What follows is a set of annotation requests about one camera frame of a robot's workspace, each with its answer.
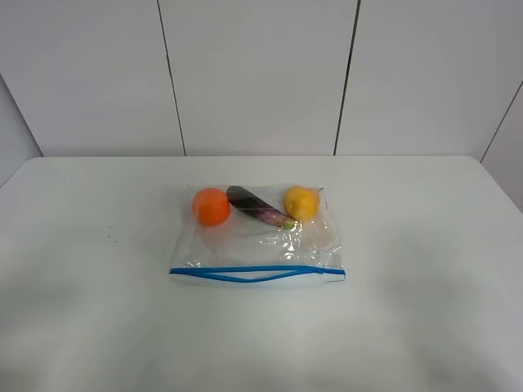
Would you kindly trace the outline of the clear zip bag blue seal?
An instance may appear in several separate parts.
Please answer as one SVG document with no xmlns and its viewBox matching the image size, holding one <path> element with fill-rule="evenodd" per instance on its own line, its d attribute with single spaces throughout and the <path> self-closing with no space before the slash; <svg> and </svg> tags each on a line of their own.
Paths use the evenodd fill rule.
<svg viewBox="0 0 523 392">
<path fill-rule="evenodd" d="M 322 187 L 306 185 L 242 186 L 287 214 L 283 200 L 292 186 L 318 189 L 320 208 L 309 221 L 280 229 L 250 218 L 230 204 L 230 216 L 220 225 L 203 226 L 192 213 L 201 189 L 226 192 L 232 185 L 193 186 L 181 194 L 181 228 L 169 265 L 174 277 L 231 284 L 268 284 L 281 280 L 342 282 L 342 240 L 331 219 Z"/>
</svg>

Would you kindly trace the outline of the purple eggplant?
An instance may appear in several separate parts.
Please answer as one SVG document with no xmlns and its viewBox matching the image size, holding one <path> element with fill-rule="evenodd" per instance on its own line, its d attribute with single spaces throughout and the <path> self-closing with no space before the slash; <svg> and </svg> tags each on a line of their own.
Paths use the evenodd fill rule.
<svg viewBox="0 0 523 392">
<path fill-rule="evenodd" d="M 296 225 L 296 221 L 291 216 L 272 207 L 242 186 L 229 186 L 226 196 L 235 209 L 257 221 L 280 229 L 292 229 Z"/>
</svg>

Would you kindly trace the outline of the yellow lemon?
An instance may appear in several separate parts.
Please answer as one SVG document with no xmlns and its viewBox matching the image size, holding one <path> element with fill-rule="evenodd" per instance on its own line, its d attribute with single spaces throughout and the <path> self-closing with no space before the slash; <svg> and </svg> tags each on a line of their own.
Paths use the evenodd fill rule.
<svg viewBox="0 0 523 392">
<path fill-rule="evenodd" d="M 320 208 L 319 190 L 292 186 L 284 193 L 283 205 L 287 214 L 294 220 L 310 221 Z"/>
</svg>

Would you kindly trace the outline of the orange fruit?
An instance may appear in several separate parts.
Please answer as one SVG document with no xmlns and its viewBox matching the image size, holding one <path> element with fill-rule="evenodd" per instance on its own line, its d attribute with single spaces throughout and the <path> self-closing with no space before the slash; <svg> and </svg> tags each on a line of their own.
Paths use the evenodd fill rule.
<svg viewBox="0 0 523 392">
<path fill-rule="evenodd" d="M 198 191 L 192 200 L 191 210 L 203 226 L 224 223 L 230 216 L 230 203 L 226 193 L 218 188 L 205 188 Z"/>
</svg>

